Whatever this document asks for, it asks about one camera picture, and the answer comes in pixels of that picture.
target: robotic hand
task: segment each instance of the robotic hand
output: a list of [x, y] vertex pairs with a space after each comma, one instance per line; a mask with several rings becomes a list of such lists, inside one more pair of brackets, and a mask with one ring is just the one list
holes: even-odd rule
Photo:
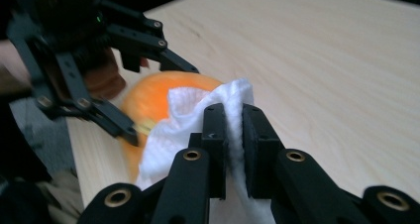
[[[113, 137], [137, 145], [134, 122], [104, 99], [90, 96], [82, 74], [97, 66], [107, 48], [121, 53], [123, 67], [140, 72], [141, 57], [160, 62], [159, 70], [198, 72], [169, 50], [162, 23], [108, 0], [17, 0], [8, 37], [32, 78], [37, 106], [50, 118], [79, 117]], [[66, 89], [53, 86], [48, 66], [56, 66]]]

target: wooden table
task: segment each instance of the wooden table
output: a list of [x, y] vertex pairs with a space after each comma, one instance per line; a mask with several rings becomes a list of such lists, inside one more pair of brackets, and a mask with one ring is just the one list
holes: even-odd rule
[[[246, 77], [281, 141], [343, 189], [420, 201], [420, 7], [390, 0], [177, 0], [146, 13], [169, 48], [224, 82]], [[122, 71], [129, 87], [143, 76]], [[68, 119], [84, 204], [128, 173], [119, 142]]]

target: metal screw hole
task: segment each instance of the metal screw hole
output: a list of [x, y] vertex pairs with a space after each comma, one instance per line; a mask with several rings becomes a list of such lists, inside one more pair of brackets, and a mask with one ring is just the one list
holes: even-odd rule
[[131, 191], [126, 188], [115, 190], [105, 197], [105, 205], [109, 207], [118, 207], [124, 205], [131, 198]]
[[286, 156], [293, 162], [303, 162], [305, 161], [305, 156], [298, 152], [288, 152]]
[[377, 199], [387, 207], [398, 211], [406, 211], [410, 209], [410, 205], [399, 195], [392, 193], [392, 192], [379, 192], [377, 195]]
[[197, 151], [188, 151], [183, 154], [183, 157], [188, 161], [197, 161], [201, 158], [201, 153]]

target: black mechanical linkage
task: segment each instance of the black mechanical linkage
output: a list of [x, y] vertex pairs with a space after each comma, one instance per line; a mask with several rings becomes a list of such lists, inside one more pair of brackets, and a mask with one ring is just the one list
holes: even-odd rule
[[[91, 98], [83, 73], [98, 66], [97, 58], [108, 48], [118, 50], [123, 67], [133, 72], [140, 72], [141, 57], [158, 61], [161, 71], [199, 72], [167, 47], [162, 23], [142, 12], [108, 0], [17, 1], [21, 9], [7, 34], [29, 70], [37, 106], [50, 119], [91, 120], [136, 146], [134, 122], [104, 99]], [[51, 67], [62, 75], [68, 97], [53, 84]]]
[[[190, 135], [168, 177], [143, 191], [111, 185], [92, 200], [78, 224], [115, 223], [116, 217], [94, 218], [102, 213], [124, 216], [121, 224], [208, 223], [209, 199], [229, 195], [225, 119], [223, 104], [205, 108], [203, 132]], [[271, 199], [277, 224], [420, 223], [420, 204], [397, 189], [372, 186], [359, 198], [338, 187], [309, 154], [283, 146], [260, 108], [244, 104], [243, 133], [248, 195]], [[108, 195], [126, 200], [124, 190], [131, 188], [135, 204], [115, 210], [103, 204]]]
[[271, 198], [275, 189], [273, 164], [284, 145], [260, 108], [244, 104], [242, 119], [248, 196]]
[[275, 174], [279, 180], [276, 191], [282, 193], [272, 203], [276, 210], [287, 210], [274, 215], [276, 223], [289, 223], [289, 219], [285, 219], [288, 215], [280, 215], [290, 212], [290, 208], [281, 207], [283, 202], [292, 205], [301, 223], [370, 223], [307, 153], [283, 149], [277, 154]]

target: paper towel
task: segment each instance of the paper towel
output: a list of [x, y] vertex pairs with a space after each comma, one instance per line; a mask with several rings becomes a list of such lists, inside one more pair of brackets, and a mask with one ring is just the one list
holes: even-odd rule
[[145, 189], [166, 177], [176, 153], [188, 147], [191, 133], [201, 133], [204, 109], [223, 103], [229, 157], [226, 200], [211, 199], [210, 223], [274, 223], [269, 200], [248, 198], [242, 148], [242, 107], [254, 105], [253, 87], [245, 78], [218, 86], [213, 91], [178, 87], [168, 92], [168, 119], [151, 130], [136, 185]]

